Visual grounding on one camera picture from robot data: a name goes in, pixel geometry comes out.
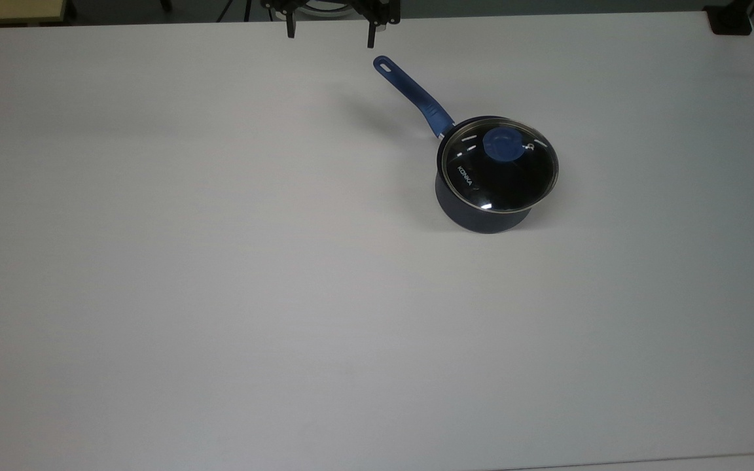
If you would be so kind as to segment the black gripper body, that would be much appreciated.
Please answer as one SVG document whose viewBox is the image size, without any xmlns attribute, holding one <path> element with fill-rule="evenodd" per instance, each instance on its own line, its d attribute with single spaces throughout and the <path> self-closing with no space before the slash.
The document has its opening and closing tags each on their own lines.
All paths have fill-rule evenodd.
<svg viewBox="0 0 754 471">
<path fill-rule="evenodd" d="M 296 10 L 314 13 L 356 12 L 374 25 L 397 24 L 401 1 L 260 1 L 260 5 L 282 18 L 295 17 Z"/>
</svg>

